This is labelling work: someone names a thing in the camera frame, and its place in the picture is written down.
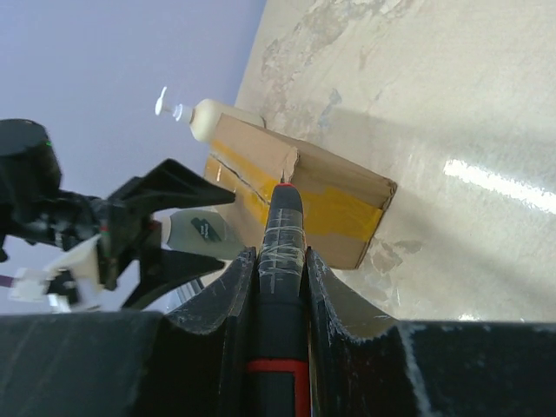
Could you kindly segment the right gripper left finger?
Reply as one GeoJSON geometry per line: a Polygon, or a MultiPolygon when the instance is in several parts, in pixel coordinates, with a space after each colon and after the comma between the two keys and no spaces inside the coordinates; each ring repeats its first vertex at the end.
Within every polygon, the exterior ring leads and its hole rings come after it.
{"type": "Polygon", "coordinates": [[[161,416],[250,416],[249,327],[257,266],[243,250],[222,275],[168,315],[161,416]]]}

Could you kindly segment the brown cardboard express box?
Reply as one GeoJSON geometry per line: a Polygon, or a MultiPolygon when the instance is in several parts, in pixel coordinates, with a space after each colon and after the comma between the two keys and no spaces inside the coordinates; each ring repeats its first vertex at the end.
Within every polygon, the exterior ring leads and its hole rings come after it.
{"type": "Polygon", "coordinates": [[[332,268],[357,269],[389,206],[394,181],[310,142],[222,116],[204,176],[235,193],[217,212],[247,246],[258,247],[275,185],[300,192],[308,246],[332,268]]]}

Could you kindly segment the red black utility knife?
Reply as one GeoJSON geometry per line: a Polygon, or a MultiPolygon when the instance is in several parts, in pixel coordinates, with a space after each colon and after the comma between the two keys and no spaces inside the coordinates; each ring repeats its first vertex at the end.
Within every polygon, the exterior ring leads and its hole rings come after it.
{"type": "Polygon", "coordinates": [[[278,183],[258,257],[246,357],[246,416],[309,416],[308,318],[303,300],[303,205],[278,183]]]}

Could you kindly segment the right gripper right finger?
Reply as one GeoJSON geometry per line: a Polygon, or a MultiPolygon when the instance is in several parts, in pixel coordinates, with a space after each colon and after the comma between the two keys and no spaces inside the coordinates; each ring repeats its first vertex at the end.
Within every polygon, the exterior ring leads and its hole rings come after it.
{"type": "Polygon", "coordinates": [[[396,416],[402,346],[396,320],[341,281],[313,249],[306,272],[315,416],[396,416]]]}

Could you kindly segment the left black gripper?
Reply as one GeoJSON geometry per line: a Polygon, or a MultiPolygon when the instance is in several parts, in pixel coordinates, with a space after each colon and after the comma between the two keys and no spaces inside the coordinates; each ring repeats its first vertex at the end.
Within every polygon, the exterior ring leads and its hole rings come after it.
{"type": "Polygon", "coordinates": [[[235,193],[167,159],[147,175],[134,176],[99,209],[100,282],[118,287],[120,275],[139,262],[139,282],[122,309],[145,309],[168,292],[224,268],[211,256],[161,248],[161,226],[152,214],[166,209],[218,206],[235,201],[235,193]]]}

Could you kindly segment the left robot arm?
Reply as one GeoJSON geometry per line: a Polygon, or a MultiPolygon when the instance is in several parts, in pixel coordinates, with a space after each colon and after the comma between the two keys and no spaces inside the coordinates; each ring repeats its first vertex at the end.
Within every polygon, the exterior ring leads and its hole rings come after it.
{"type": "Polygon", "coordinates": [[[167,250],[154,213],[231,203],[232,192],[167,159],[107,198],[61,188],[62,172],[45,127],[28,119],[1,122],[1,235],[62,250],[46,267],[20,270],[14,298],[47,297],[57,313],[96,309],[129,264],[139,282],[124,307],[141,310],[168,292],[214,273],[223,262],[167,250]]]}

